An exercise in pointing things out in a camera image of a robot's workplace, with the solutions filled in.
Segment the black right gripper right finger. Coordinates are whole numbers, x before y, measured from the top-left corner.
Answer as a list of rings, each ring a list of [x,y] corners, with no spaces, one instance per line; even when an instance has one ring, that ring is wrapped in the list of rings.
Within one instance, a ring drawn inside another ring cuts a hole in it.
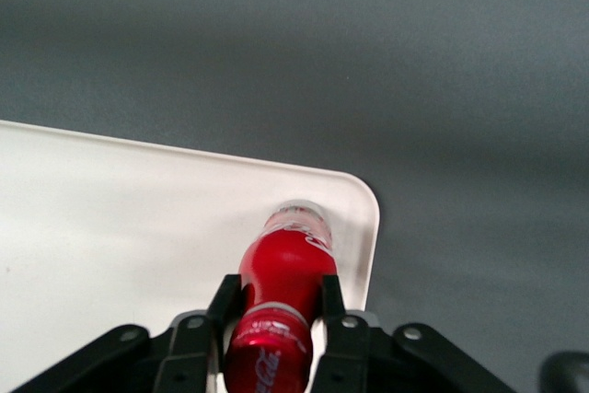
[[[330,392],[391,392],[391,337],[373,327],[363,312],[346,310],[340,280],[322,280],[322,319],[326,348],[314,374],[311,390]]]

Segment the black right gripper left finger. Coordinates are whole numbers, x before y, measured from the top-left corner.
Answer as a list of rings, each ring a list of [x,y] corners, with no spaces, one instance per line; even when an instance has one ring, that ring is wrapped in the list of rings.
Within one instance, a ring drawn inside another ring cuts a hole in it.
[[[230,335],[243,311],[241,277],[228,274],[204,310],[174,319],[155,392],[217,392]]]

